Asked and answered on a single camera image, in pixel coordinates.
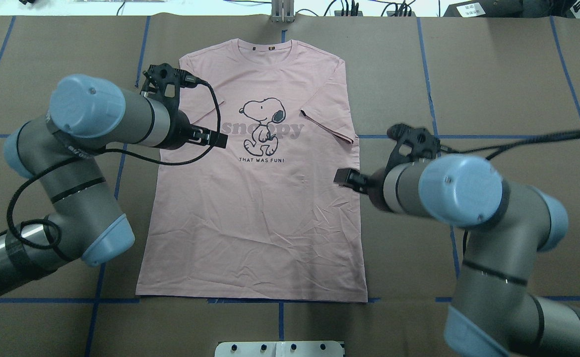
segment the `light blue joint cap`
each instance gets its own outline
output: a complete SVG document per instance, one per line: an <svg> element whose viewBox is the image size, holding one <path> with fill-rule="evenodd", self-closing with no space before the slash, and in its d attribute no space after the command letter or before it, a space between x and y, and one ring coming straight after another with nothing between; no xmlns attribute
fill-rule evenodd
<svg viewBox="0 0 580 357"><path fill-rule="evenodd" d="M508 357L510 353L462 312L449 305L444 340L463 357Z"/></svg>
<svg viewBox="0 0 580 357"><path fill-rule="evenodd" d="M97 138L111 132L125 109L125 98L117 85L85 74L61 79L50 99L54 124L78 138Z"/></svg>
<svg viewBox="0 0 580 357"><path fill-rule="evenodd" d="M549 251L554 249L557 244L566 236L567 229L569 226L568 215L566 208L558 199L544 194L536 187L531 187L534 189L539 196L546 202L548 206L548 211L550 212L550 235L546 244L544 244L538 251L543 253L544 251Z"/></svg>
<svg viewBox="0 0 580 357"><path fill-rule="evenodd" d="M473 155L446 155L420 176L424 208L438 221L458 227L482 224L501 203L503 177L489 161Z"/></svg>
<svg viewBox="0 0 580 357"><path fill-rule="evenodd" d="M14 131L10 136L8 136L6 141L3 143L3 157L9 167L16 171L17 174L26 179L31 179L34 177L34 174L29 172L18 156L18 135L26 125L26 123L23 124L17 131Z"/></svg>
<svg viewBox="0 0 580 357"><path fill-rule="evenodd" d="M131 248L134 241L135 236L127 221L127 215L122 214L93 241L81 259L88 266L99 266L124 253Z"/></svg>

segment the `white bracket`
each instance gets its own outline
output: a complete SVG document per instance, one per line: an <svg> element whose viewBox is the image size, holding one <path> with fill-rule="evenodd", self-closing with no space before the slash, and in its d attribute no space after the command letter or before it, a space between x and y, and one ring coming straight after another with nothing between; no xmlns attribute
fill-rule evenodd
<svg viewBox="0 0 580 357"><path fill-rule="evenodd" d="M344 357L343 346L336 341L220 343L215 357Z"/></svg>
<svg viewBox="0 0 580 357"><path fill-rule="evenodd" d="M272 22L294 22L294 0L271 0Z"/></svg>

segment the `t-shirt hem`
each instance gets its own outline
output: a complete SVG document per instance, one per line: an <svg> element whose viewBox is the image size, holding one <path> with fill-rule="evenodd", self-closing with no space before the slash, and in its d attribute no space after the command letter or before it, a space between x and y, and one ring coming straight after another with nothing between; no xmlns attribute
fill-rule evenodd
<svg viewBox="0 0 580 357"><path fill-rule="evenodd" d="M264 298L269 300L301 300L301 301L332 301L332 302L367 302L367 292L360 293L330 293L330 292L310 292L307 296L289 296L282 294L279 296L267 296L265 294L235 294L235 292L221 292L218 290L199 290L169 288L147 288L138 286L135 290L137 296L175 296L181 298Z"/></svg>

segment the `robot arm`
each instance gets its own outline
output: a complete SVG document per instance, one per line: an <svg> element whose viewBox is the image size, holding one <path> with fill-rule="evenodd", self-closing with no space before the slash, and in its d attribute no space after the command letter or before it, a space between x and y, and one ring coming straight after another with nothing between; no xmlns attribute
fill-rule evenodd
<svg viewBox="0 0 580 357"><path fill-rule="evenodd" d="M40 181L55 212L45 221L24 222L17 227L20 237L9 230L0 235L0 296L77 258L97 266L131 247L126 215L93 159L106 144L226 147L226 135L191 125L177 110L181 87L207 83L167 64L152 65L144 75L142 95L70 75L52 94L49 113L6 140L4 156L18 174L31 179L49 172ZM168 84L176 87L174 97L165 95Z"/></svg>
<svg viewBox="0 0 580 357"><path fill-rule="evenodd" d="M508 351L580 357L580 309L526 292L537 252L553 249L566 234L562 204L503 179L478 156L435 159L439 140L425 129L396 131L389 132L398 144L386 169L371 177L341 169L335 181L368 194L381 210L471 232L449 307L447 344L467 357L505 357ZM406 140L413 149L408 157L398 154Z"/></svg>

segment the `blue tape grid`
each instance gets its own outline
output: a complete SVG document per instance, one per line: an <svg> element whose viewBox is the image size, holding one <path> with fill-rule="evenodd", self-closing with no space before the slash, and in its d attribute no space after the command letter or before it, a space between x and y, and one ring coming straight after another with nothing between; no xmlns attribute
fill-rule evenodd
<svg viewBox="0 0 580 357"><path fill-rule="evenodd" d="M8 40L11 35L11 31L13 30L13 26L15 23L15 16L11 18L10 25L6 32L4 41L1 46L0 50L0 62L4 51L6 49ZM150 24L151 16L147 16L145 28L144 28L144 38L142 39L142 48L140 51L140 59L138 61L138 70L137 76L135 81L135 86L138 87L138 83L140 80L140 74L142 70L142 62L144 59L144 51L146 45L147 34L149 32L149 24ZM553 36L555 39L555 44L557 46L557 52L559 54L559 58L562 64L562 70L564 71L564 75L566 76L566 80L568 86L571 91L571 95L573 96L574 105L577 109L577 113L580 119L580 104L578 102L578 98L576 97L576 91L574 90L574 86L572 80L570 78L569 72L567 70L566 61L564 59L564 55L562 54L562 50L560 47L560 43L558 40L557 29L555 27L554 18L550 18L551 28L553 31ZM433 119L433 133L434 135L438 136L439 138L451 138L451 139L522 139L528 138L530 135L440 135L438 132L437 121L435 116L435 108L433 105L433 99L431 97L431 81L429 79L429 71L428 71L428 64L426 61L426 52L424 49L424 38L422 32L422 24L420 18L417 18L417 27L418 27L418 34L420 40L420 50L423 60L423 67L424 67L424 77L426 81L426 89L428 94L428 101L429 101L429 109L431 112L431 117ZM285 42L287 30L281 31L281 42ZM9 134L0 134L0 138L7 138ZM388 138L387 135L359 135L360 138ZM120 180L122 179L122 171L124 169L124 162L125 162L125 155L123 154L120 158L120 165L118 168L118 176L115 186L114 195L117 199L118 194L120 192ZM455 244L455 237L454 237L454 230L451 228L451 242L453 245L453 262L455 263L455 273L456 275L459 274L459 266L457 260L457 247ZM140 303L140 299L138 298L101 298L102 292L102 282L104 280L104 271L105 271L105 264L101 265L98 282L97 282L97 289L95 298L0 298L0 303L84 303L84 304L92 304L92 319L89 328L89 335L87 344L85 347L85 355L86 357L90 355L91 345L93 342L93 334L95 332L95 323L97 320L97 310L100 303L113 303L113 304L125 304L125 303ZM574 302L580 301L580 296L549 296L546 298L550 298L551 300L555 301L564 301L564 302ZM380 298L370 298L369 303L379 302ZM278 310L278 325L279 325L279 339L280 341L285 340L285 328L284 328L284 310L285 310L285 303L312 303L315 301L303 301L303 300L267 300L267 299L231 299L231 298L212 298L208 299L208 303L278 303L279 310ZM451 302L451 297L437 297L435 298L435 302L437 303L447 303ZM319 303L338 303L338 302L321 302Z"/></svg>

